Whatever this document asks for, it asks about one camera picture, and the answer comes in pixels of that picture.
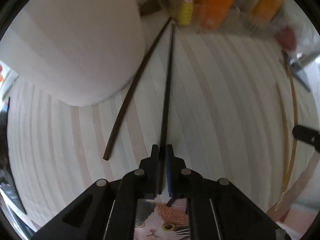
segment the cat whisker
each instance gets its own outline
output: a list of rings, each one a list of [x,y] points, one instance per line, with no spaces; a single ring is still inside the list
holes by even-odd
[[[182,231],[189,231],[189,228],[185,228],[185,229],[177,230],[176,232],[182,232]]]
[[[178,229],[179,231],[180,231],[180,230],[184,230],[184,229],[189,229],[189,226],[182,226],[182,227],[178,227],[177,229]]]

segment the white table surface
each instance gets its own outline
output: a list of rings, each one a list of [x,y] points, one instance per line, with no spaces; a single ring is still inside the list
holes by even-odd
[[[143,17],[148,48],[166,20],[164,12]],[[18,78],[10,91],[9,156],[31,220],[43,226],[97,179],[120,179],[150,156],[152,144],[160,140],[169,37],[167,28],[109,161],[102,156],[128,86],[99,104],[75,107]],[[278,201],[284,172],[276,83],[289,131],[293,127],[290,82],[279,59],[281,50],[273,40],[176,32],[168,143],[188,168],[208,179],[228,178],[263,211]],[[299,123],[317,129],[312,93],[294,84]],[[298,143],[289,186],[313,152]]]

